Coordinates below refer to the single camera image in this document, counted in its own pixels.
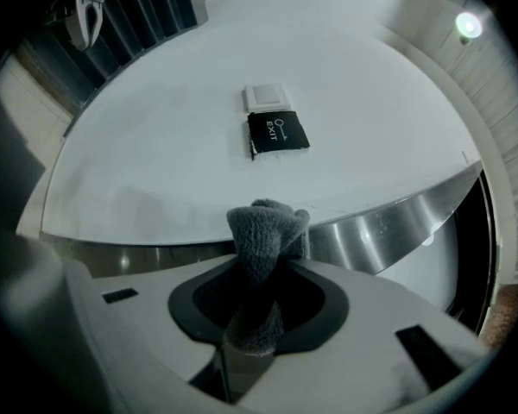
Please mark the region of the white wall light switch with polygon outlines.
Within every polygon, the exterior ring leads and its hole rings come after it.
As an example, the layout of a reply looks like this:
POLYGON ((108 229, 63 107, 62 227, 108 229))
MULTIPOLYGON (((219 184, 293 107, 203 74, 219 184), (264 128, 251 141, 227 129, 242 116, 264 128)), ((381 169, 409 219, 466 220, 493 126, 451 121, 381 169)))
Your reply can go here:
POLYGON ((246 85, 243 98, 250 114, 291 110, 287 93, 280 84, 246 85))

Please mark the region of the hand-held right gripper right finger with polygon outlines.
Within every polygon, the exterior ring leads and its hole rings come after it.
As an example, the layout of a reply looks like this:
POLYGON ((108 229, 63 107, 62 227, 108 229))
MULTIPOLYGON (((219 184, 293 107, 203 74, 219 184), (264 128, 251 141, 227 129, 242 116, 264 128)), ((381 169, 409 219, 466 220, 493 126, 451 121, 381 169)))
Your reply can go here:
POLYGON ((347 318, 321 347, 275 358, 237 405, 259 414, 382 414, 428 395, 395 332, 419 325, 461 368, 487 353, 478 337, 391 280, 322 262, 300 266, 339 285, 347 318))

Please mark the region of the black exit button panel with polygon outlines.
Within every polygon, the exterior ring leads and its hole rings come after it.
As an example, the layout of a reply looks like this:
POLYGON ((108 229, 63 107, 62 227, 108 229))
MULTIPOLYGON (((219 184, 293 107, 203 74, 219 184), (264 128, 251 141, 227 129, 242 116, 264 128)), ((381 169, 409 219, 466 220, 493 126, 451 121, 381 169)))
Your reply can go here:
POLYGON ((292 110, 251 113, 247 117, 250 156, 301 151, 310 147, 297 113, 292 110))

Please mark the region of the dark grey cleaning cloth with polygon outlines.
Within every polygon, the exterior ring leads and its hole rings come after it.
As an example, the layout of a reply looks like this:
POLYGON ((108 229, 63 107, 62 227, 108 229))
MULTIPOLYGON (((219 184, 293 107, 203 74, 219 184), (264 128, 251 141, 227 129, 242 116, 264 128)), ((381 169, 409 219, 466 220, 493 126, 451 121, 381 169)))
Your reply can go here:
POLYGON ((278 261, 310 256, 310 215, 272 199, 257 199, 229 210, 227 221, 248 291, 227 326, 224 342, 241 354, 264 357, 275 352, 284 334, 275 301, 278 261))

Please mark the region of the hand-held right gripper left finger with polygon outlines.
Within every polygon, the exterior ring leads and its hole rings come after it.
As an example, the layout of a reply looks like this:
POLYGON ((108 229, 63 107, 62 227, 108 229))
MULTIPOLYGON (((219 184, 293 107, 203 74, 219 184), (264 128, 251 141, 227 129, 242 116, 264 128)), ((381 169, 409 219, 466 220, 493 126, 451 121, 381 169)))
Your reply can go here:
POLYGON ((168 298, 178 285, 233 259, 224 255, 152 273, 99 278, 94 284, 101 294, 136 291, 134 297, 114 302, 109 308, 155 359, 188 382, 212 360, 215 348, 192 340, 178 327, 169 313, 168 298))

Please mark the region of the round ceiling lamp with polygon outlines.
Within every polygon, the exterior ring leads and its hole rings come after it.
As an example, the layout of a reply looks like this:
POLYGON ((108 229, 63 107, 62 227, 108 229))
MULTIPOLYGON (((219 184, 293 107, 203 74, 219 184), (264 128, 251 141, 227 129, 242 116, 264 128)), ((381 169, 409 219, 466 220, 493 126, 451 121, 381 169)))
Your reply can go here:
POLYGON ((474 40, 483 33, 483 25, 479 18, 471 12, 462 12, 455 19, 455 27, 458 35, 474 40))

